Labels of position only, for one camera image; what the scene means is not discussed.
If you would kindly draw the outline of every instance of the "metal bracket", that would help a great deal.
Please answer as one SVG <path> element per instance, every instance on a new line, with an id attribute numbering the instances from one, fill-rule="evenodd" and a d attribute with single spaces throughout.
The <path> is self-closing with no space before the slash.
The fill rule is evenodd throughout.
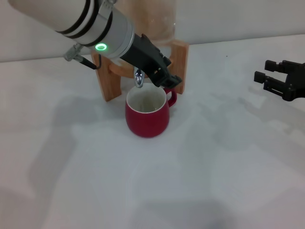
<path id="1" fill-rule="evenodd" d="M 117 0 L 103 0 L 101 2 L 99 14 L 108 20 L 116 2 Z"/>
<path id="2" fill-rule="evenodd" d="M 65 58 L 66 61 L 70 62 L 73 59 L 75 59 L 76 56 L 79 55 L 83 47 L 84 46 L 82 46 L 81 44 L 75 44 L 65 53 L 63 57 Z"/>

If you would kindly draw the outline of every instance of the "white table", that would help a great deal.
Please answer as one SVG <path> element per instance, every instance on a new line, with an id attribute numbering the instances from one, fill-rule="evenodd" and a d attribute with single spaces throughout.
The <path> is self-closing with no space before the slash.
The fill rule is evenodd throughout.
<path id="1" fill-rule="evenodd" d="M 62 58 L 0 64 L 1 229 L 304 229 L 305 99 L 253 82 L 305 62 L 305 35 L 190 47 L 159 137 Z M 269 74 L 278 79 L 278 74 Z"/>

